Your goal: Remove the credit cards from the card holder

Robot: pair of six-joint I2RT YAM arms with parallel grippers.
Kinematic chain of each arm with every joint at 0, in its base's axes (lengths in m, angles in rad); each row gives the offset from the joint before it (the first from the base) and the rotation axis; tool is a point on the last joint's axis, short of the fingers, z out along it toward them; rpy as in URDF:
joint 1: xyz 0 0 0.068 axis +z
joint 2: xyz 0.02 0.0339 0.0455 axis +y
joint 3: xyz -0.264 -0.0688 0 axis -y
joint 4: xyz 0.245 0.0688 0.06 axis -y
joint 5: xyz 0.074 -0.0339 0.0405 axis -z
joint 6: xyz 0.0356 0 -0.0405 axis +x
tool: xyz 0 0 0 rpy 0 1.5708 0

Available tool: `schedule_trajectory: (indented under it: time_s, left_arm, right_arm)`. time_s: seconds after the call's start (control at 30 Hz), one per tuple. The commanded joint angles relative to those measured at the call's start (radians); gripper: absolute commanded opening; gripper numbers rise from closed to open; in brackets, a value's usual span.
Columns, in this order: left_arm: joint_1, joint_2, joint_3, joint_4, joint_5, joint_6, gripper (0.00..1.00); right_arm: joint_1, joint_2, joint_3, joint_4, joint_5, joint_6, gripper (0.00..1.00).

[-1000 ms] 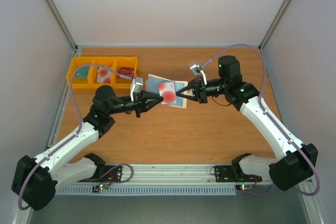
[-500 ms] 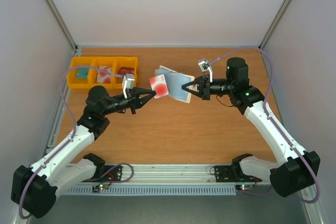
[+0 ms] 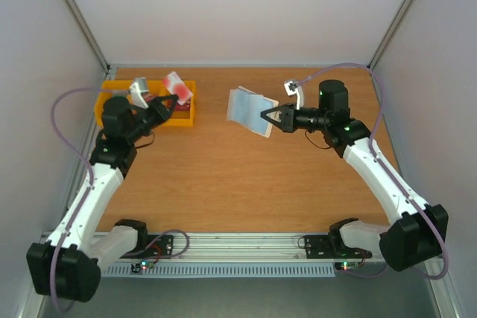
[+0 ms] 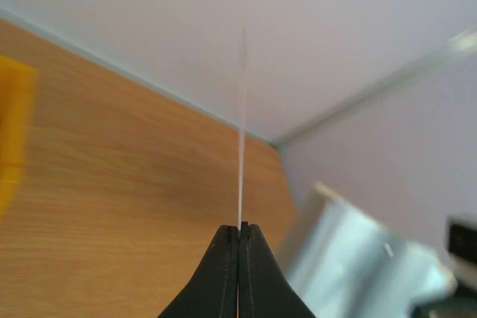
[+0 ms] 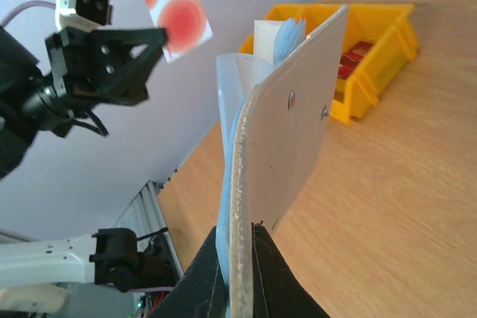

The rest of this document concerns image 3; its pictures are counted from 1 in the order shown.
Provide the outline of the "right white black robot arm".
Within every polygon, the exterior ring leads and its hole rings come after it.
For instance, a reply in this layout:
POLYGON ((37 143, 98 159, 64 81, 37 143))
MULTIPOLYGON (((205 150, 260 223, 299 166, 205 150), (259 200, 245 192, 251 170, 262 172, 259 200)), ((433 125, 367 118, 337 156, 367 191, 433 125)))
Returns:
POLYGON ((284 87, 297 102, 264 109, 261 118, 284 133, 321 132, 326 144, 364 180, 389 222, 378 226, 357 218, 339 221, 329 228, 331 251, 341 258, 353 249, 380 255, 397 272, 440 256, 446 270, 448 213, 414 191, 386 159, 366 125, 352 118, 344 83, 321 82, 317 107, 303 105, 303 90, 297 82, 290 80, 284 87))

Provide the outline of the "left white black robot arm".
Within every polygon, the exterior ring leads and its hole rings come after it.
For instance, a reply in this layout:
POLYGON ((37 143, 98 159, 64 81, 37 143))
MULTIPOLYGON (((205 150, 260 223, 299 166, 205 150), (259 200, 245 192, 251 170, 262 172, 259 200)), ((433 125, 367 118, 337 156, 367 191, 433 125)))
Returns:
POLYGON ((103 105, 103 127, 87 162, 88 174, 72 206, 42 244, 26 259, 36 293, 88 302, 101 274, 121 258, 141 257, 151 245, 145 223, 121 219, 103 238, 93 239, 111 197, 124 182, 137 154, 136 142, 171 116, 177 96, 152 96, 131 104, 115 96, 103 105))

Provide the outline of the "white red-dot card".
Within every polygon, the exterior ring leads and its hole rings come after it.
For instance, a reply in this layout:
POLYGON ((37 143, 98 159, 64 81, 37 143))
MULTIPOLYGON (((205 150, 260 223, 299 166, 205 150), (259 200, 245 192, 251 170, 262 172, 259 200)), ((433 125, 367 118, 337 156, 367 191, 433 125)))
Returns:
POLYGON ((184 105, 193 97, 193 92, 175 71, 167 74, 162 79, 162 84, 170 94, 178 97, 180 105, 184 105))

